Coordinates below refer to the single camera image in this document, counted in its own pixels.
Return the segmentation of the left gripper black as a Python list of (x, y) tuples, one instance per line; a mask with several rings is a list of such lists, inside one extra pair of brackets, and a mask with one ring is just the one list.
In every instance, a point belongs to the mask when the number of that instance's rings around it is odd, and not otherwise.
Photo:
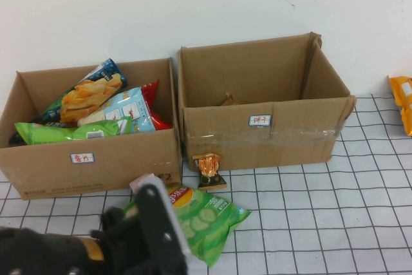
[(104, 262), (113, 274), (186, 274), (187, 262), (173, 222), (165, 210), (128, 216), (112, 207), (93, 231), (102, 246)]

